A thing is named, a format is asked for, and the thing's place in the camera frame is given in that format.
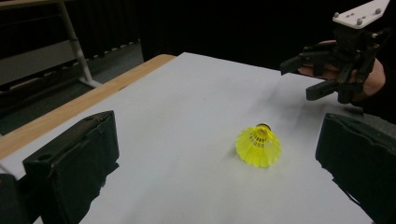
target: shuttlecock cork base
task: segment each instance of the shuttlecock cork base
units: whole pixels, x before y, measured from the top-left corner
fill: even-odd
[[[248,127],[243,130],[235,143],[236,153],[248,164],[268,167],[280,156],[280,142],[266,124]]]

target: shuttlecock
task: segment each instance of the shuttlecock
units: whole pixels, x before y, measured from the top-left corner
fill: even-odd
[[[268,167],[279,159],[280,142],[266,124],[248,127],[242,131],[235,143],[239,157],[248,164]]]

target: white bracket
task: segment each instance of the white bracket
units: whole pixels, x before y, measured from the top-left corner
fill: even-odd
[[[384,14],[390,0],[374,0],[349,11],[336,12],[332,20],[354,29],[361,29]]]

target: robotic arm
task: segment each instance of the robotic arm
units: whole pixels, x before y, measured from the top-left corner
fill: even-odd
[[[335,42],[304,47],[296,57],[280,65],[281,75],[293,72],[305,64],[312,64],[314,77],[321,78],[329,63],[340,71],[336,80],[326,80],[306,89],[306,99],[314,101],[338,92],[338,102],[348,104],[355,92],[361,92],[363,83],[373,70],[375,56],[390,35],[390,29],[371,33],[363,28],[382,17],[389,0],[374,0],[344,13],[335,13],[332,20],[340,23],[334,31]],[[350,82],[353,70],[358,71],[355,82]]]

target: white tabletop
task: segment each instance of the white tabletop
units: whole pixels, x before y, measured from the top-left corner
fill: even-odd
[[[183,53],[0,161],[21,161],[91,114],[114,110],[120,168],[107,177],[81,223],[370,224],[315,160],[325,113],[359,118],[336,94],[314,102],[320,82]],[[240,160],[242,130],[267,123],[281,142],[267,169]]]

